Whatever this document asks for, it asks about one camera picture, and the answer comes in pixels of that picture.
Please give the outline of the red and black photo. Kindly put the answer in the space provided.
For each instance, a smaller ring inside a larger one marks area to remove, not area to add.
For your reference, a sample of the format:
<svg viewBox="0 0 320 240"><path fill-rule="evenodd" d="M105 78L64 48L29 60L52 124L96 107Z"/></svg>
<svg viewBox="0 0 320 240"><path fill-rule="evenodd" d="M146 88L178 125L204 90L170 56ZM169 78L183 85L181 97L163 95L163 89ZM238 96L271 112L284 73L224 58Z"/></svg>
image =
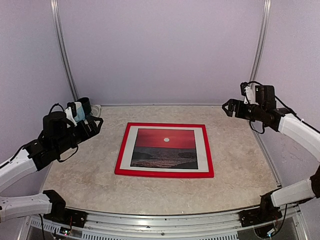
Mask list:
<svg viewBox="0 0 320 240"><path fill-rule="evenodd" d="M139 128L131 167L155 169L198 169L193 130Z"/></svg>

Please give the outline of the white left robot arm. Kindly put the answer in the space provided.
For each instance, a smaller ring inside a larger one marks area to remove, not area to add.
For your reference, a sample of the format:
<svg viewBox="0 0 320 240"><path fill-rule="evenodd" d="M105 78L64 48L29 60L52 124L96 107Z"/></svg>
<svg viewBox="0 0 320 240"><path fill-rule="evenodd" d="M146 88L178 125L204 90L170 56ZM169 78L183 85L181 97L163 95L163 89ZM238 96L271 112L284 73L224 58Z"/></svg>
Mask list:
<svg viewBox="0 0 320 240"><path fill-rule="evenodd" d="M4 191L20 179L39 172L52 162L62 163L61 155L100 133L103 119L88 115L76 121L74 102L67 109L50 110L42 119L43 129L38 138L21 146L0 165L0 189ZM43 215L61 223L70 218L65 200L54 190L21 197L1 197L0 220L5 222L31 215Z"/></svg>

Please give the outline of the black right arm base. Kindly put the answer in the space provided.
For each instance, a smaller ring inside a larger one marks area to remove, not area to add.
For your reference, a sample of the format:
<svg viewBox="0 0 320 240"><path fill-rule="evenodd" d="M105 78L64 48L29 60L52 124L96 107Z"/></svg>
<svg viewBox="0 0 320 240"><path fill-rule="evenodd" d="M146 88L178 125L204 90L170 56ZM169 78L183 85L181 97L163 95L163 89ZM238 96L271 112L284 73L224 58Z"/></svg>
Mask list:
<svg viewBox="0 0 320 240"><path fill-rule="evenodd" d="M259 207L238 213L242 227L249 227L282 218L280 207L274 206L271 192L261 196Z"/></svg>

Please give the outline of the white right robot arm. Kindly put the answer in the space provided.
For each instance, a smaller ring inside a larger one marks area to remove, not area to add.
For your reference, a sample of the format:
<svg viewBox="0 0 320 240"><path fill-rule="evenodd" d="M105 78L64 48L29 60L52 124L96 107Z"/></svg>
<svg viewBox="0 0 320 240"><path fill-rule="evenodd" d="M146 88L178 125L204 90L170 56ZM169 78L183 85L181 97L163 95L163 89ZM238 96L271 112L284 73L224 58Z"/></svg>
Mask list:
<svg viewBox="0 0 320 240"><path fill-rule="evenodd" d="M271 128L307 150L316 160L320 159L320 132L298 117L296 112L283 104L277 107L280 99L275 95L272 85L263 85L256 81L254 87L249 82L240 84L243 100L229 99L222 105L222 110L229 117L244 119L249 122L261 122L262 127ZM320 197L320 172L305 180L283 187L260 198L256 218L266 222L279 212L281 206L307 202Z"/></svg>

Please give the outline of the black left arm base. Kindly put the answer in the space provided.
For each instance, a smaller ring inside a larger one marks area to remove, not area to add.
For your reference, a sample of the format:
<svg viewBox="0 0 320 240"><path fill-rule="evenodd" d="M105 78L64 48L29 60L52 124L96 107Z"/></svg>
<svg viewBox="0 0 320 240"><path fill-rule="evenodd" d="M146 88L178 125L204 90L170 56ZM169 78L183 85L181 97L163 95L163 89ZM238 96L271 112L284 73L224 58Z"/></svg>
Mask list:
<svg viewBox="0 0 320 240"><path fill-rule="evenodd" d="M44 214L43 217L46 220L53 221L55 223L68 225L70 227L84 228L88 213L85 211L65 208L64 212L60 215L54 215L51 213Z"/></svg>

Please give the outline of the white round plate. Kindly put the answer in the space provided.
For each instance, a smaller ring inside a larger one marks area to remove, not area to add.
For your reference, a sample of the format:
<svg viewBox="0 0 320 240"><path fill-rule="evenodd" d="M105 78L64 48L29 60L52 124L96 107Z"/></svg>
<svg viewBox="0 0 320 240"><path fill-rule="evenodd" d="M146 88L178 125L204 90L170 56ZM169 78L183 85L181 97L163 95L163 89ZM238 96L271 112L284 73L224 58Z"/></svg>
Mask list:
<svg viewBox="0 0 320 240"><path fill-rule="evenodd" d="M90 115L99 118L101 116L102 106L99 104L92 104L90 107Z"/></svg>

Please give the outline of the light blue mug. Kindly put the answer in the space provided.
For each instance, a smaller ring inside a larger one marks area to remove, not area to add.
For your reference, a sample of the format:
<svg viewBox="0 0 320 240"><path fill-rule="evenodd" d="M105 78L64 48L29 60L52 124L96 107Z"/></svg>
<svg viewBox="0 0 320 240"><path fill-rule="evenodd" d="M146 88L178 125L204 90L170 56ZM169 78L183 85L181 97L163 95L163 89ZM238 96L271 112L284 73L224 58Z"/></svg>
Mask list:
<svg viewBox="0 0 320 240"><path fill-rule="evenodd" d="M75 102L75 108L76 108L76 116L74 117L74 120L76 123L80 121L84 121L86 118L82 103L79 101Z"/></svg>

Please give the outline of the dark green mug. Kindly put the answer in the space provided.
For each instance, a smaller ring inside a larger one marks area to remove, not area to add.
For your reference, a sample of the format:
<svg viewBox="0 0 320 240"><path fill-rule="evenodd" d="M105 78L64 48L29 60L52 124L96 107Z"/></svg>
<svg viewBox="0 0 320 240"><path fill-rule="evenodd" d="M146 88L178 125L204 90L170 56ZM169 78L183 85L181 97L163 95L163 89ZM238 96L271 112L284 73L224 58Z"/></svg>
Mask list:
<svg viewBox="0 0 320 240"><path fill-rule="evenodd" d="M81 103L85 116L89 116L92 112L90 99L88 97L81 97L77 101Z"/></svg>

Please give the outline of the right aluminium corner post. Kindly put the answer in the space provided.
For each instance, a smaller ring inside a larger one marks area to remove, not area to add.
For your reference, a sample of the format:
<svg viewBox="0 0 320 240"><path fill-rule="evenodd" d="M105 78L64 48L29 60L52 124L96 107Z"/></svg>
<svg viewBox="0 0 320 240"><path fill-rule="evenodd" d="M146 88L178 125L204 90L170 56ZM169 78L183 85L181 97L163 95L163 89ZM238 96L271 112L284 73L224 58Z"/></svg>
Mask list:
<svg viewBox="0 0 320 240"><path fill-rule="evenodd" d="M260 27L259 27L259 32L258 32L258 39L257 39L257 44L256 44L255 52L254 52L251 70L249 73L249 77L247 79L242 79L242 82L254 82L257 80L259 67L260 67L260 63L262 60L262 56L263 56L264 46L266 43L266 37L267 37L267 33L268 33L271 8L272 8L272 1L271 0L264 0L262 14L261 14Z"/></svg>

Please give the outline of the aluminium corner post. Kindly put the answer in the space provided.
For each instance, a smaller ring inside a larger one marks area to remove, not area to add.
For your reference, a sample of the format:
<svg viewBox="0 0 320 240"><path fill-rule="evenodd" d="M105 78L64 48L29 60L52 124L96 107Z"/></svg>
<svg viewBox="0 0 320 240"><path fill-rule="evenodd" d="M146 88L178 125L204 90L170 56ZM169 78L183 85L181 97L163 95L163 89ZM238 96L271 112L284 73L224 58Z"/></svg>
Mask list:
<svg viewBox="0 0 320 240"><path fill-rule="evenodd" d="M260 27L259 27L259 32L258 32L258 39L257 39L257 44L256 44L255 52L254 52L251 70L249 73L249 77L247 79L242 79L242 82L254 82L257 80L259 67L260 67L260 63L262 60L262 56L263 56L264 46L266 43L266 37L267 37L267 33L268 33L271 8L272 8L272 1L271 0L264 0L262 14L261 14Z"/></svg>
<svg viewBox="0 0 320 240"><path fill-rule="evenodd" d="M52 18L53 18L53 24L54 24L54 28L57 36L57 43L58 43L58 47L59 47L59 51L62 59L62 64L63 64L64 71L67 78L67 83L68 83L72 98L75 101L79 98L79 94L73 78L73 74L72 74L72 70L70 67L70 62L67 54L67 49L65 45L63 27L62 27L60 10L59 10L59 1L50 0L50 7L51 7Z"/></svg>

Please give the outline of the aluminium front rail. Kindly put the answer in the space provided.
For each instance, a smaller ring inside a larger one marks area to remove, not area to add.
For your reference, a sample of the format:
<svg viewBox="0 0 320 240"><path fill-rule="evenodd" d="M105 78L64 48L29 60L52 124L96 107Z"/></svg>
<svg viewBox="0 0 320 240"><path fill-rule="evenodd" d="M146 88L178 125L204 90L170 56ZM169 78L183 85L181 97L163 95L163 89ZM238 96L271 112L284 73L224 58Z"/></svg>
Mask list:
<svg viewBox="0 0 320 240"><path fill-rule="evenodd" d="M84 223L67 226L29 216L19 240L307 240L297 205L282 207L282 218L248 222L242 209L180 215L133 215L86 211Z"/></svg>

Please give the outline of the left aluminium corner post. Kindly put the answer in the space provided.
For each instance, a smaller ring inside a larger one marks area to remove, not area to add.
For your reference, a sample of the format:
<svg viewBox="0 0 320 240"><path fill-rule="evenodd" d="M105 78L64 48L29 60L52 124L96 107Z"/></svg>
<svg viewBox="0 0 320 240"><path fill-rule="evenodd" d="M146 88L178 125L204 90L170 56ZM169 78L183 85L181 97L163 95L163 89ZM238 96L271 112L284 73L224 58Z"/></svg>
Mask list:
<svg viewBox="0 0 320 240"><path fill-rule="evenodd" d="M53 24L54 24L54 28L57 36L57 43L58 43L58 47L59 47L59 51L62 59L62 64L63 64L64 71L67 78L67 83L68 83L72 98L75 101L79 98L79 94L73 78L73 74L72 74L72 70L70 67L70 62L67 54L67 49L65 45L63 27L62 27L60 10L59 10L59 1L50 0L50 7L51 7L52 18L53 18Z"/></svg>

